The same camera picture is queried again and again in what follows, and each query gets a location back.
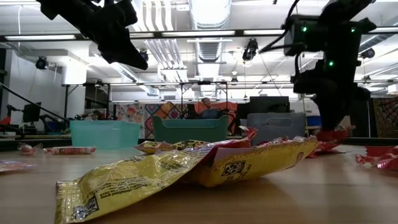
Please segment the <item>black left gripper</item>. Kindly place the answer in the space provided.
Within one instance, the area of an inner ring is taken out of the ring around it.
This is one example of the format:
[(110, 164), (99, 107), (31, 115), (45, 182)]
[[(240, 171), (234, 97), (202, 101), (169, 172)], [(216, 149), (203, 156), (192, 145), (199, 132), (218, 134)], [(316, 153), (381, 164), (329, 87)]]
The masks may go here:
[(101, 55), (108, 63), (123, 63), (147, 70), (148, 64), (131, 43), (127, 26), (137, 22), (131, 1), (106, 1), (97, 6), (93, 1), (81, 1), (84, 11), (79, 31), (101, 47)]

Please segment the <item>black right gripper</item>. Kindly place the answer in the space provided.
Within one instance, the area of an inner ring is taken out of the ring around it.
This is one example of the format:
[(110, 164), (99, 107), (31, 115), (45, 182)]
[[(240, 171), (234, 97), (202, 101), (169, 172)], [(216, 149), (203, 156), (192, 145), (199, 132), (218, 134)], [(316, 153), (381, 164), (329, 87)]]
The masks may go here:
[[(294, 92), (314, 95), (314, 102), (320, 113), (322, 130), (337, 130), (345, 116), (349, 115), (352, 100), (367, 101), (371, 93), (354, 81), (356, 67), (361, 65), (358, 58), (353, 60), (318, 60), (313, 69), (301, 71), (300, 59), (294, 60), (295, 73), (291, 76)], [(333, 107), (328, 101), (338, 101), (335, 121)]]

